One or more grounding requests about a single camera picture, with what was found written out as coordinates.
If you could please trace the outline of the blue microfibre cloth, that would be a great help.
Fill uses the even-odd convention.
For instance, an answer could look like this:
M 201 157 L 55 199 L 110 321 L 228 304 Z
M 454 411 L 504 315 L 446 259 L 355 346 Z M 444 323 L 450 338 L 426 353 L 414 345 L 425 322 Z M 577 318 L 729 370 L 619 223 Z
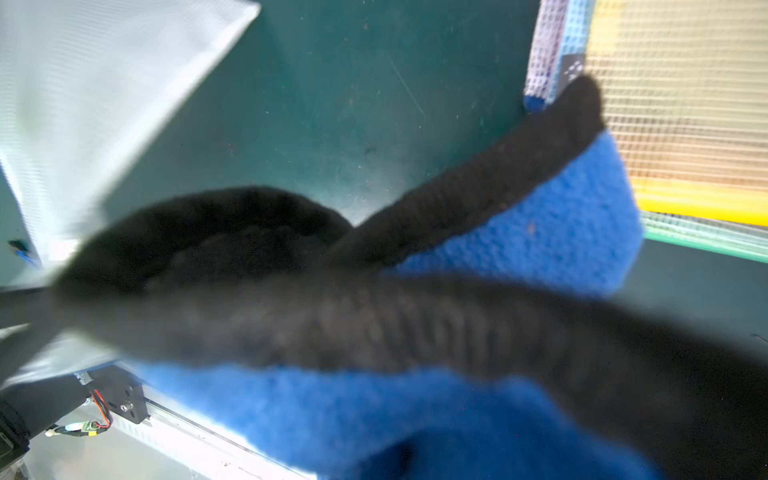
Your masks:
M 587 76 L 358 226 L 284 190 L 158 202 L 5 288 L 321 479 L 763 479 L 767 361 L 610 301 L 642 241 Z

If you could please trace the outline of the light blue document bag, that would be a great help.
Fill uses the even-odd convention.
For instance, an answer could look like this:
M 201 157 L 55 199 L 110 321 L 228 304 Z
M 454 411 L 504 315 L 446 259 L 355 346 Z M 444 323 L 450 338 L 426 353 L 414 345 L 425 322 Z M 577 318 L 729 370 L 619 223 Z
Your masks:
M 552 103 L 585 70 L 586 48 L 595 0 L 570 0 L 557 44 L 556 62 L 547 101 Z

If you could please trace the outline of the yellow mesh document bag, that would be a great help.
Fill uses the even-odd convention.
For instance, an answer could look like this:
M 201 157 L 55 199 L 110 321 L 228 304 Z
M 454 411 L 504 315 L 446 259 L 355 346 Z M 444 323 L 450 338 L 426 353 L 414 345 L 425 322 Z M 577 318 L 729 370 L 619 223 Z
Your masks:
M 600 1 L 587 47 L 648 212 L 767 223 L 767 5 Z

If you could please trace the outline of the green mesh document bag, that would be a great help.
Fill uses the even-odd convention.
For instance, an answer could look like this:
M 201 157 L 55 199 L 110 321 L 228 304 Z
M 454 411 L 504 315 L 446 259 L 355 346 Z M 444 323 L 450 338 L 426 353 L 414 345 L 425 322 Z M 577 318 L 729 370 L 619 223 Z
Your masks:
M 641 213 L 648 240 L 767 262 L 767 228 L 655 212 Z

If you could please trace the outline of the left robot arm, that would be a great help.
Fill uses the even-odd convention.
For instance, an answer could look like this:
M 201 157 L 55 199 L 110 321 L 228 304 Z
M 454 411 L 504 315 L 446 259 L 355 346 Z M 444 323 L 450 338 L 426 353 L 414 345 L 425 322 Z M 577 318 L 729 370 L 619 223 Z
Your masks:
M 29 450 L 32 438 L 83 404 L 86 396 L 86 388 L 74 376 L 2 389 L 1 471 Z

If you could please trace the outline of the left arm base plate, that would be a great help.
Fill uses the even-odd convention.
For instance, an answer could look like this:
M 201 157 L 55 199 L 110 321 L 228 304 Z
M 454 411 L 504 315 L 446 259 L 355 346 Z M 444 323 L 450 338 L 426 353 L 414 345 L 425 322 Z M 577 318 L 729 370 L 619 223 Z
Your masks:
M 127 370 L 108 365 L 75 376 L 90 392 L 92 400 L 103 410 L 108 410 L 106 421 L 119 416 L 133 424 L 141 424 L 149 418 L 143 384 Z

